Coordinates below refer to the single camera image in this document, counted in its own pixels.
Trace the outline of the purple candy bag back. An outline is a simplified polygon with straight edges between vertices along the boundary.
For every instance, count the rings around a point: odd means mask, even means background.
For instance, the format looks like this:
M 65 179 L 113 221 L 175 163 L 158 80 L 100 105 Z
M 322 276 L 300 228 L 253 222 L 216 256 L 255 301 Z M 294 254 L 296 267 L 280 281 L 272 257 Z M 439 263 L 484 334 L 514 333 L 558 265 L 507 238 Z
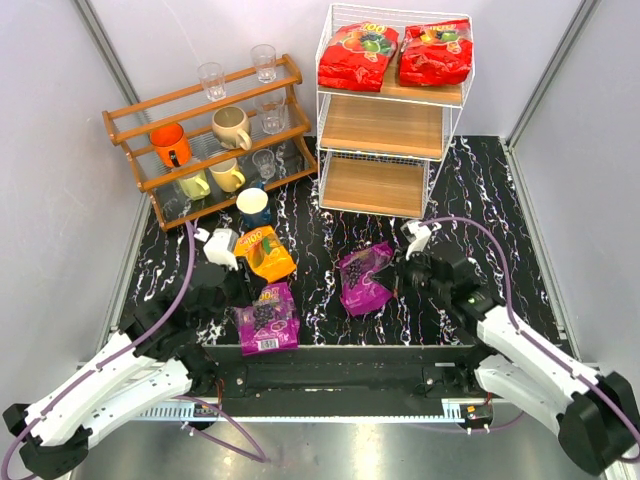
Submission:
M 387 242 L 374 244 L 352 252 L 338 264 L 340 301 L 352 316 L 361 316 L 381 309 L 392 297 L 392 292 L 373 279 L 392 260 L 393 250 Z

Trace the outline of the purple candy bag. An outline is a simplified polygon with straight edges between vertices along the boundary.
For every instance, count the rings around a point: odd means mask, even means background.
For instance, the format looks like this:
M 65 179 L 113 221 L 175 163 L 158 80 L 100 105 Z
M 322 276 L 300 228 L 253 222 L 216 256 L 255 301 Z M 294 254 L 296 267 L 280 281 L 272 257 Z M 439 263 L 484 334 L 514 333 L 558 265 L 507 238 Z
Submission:
M 392 292 L 373 279 L 392 260 L 393 250 L 387 242 L 374 244 L 352 252 L 338 264 L 340 301 L 352 316 L 361 316 L 381 309 L 392 297 Z
M 298 348 L 300 320 L 286 282 L 267 285 L 256 302 L 235 314 L 243 356 Z

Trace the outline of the orange candy bag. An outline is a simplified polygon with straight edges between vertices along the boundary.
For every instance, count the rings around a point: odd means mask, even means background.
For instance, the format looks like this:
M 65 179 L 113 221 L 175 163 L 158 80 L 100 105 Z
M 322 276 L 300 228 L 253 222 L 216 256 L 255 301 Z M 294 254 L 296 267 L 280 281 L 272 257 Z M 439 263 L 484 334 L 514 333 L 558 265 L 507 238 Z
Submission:
M 287 277 L 297 267 L 271 226 L 258 227 L 240 237 L 234 254 L 245 258 L 250 269 L 268 283 Z

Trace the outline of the purple candy bag front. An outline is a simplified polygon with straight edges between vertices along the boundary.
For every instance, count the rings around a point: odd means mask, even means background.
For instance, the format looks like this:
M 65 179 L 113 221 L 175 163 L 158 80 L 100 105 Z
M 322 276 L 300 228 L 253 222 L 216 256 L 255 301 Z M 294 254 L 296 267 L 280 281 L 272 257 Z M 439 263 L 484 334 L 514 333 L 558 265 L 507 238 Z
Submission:
M 235 314 L 243 356 L 298 348 L 300 320 L 286 282 L 267 285 L 256 302 Z

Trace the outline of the red candy bag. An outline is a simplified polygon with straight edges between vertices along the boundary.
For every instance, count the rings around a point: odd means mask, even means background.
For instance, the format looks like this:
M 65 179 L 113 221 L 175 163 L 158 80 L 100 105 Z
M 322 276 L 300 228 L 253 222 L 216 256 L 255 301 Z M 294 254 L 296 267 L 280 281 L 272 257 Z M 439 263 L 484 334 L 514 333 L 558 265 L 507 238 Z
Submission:
M 473 41 L 468 19 L 405 28 L 398 60 L 398 82 L 406 87 L 463 83 L 472 69 Z
M 339 28 L 320 58 L 318 84 L 337 90 L 378 93 L 398 38 L 395 29 L 370 21 Z

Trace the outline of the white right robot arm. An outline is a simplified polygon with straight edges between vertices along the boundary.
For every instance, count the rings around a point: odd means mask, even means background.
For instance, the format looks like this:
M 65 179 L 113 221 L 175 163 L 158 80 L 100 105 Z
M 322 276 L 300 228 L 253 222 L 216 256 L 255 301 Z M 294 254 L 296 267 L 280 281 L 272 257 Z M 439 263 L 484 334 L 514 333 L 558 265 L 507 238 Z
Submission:
M 396 293 L 414 290 L 444 306 L 474 347 L 459 363 L 464 377 L 544 425 L 581 470 L 599 476 L 639 443 L 631 384 L 585 365 L 516 318 L 458 254 L 399 254 L 374 274 Z

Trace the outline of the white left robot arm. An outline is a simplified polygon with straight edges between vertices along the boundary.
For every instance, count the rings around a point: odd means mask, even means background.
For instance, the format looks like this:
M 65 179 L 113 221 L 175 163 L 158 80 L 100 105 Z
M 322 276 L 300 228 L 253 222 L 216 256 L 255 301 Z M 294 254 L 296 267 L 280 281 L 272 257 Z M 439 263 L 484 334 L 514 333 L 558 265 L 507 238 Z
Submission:
M 3 460 L 2 478 L 9 476 L 12 455 L 19 454 L 31 478 L 58 479 L 150 407 L 221 393 L 218 367 L 197 341 L 199 324 L 228 308 L 251 306 L 266 285 L 246 266 L 208 264 L 187 271 L 180 288 L 140 303 L 60 387 L 35 403 L 4 411 L 15 440 Z

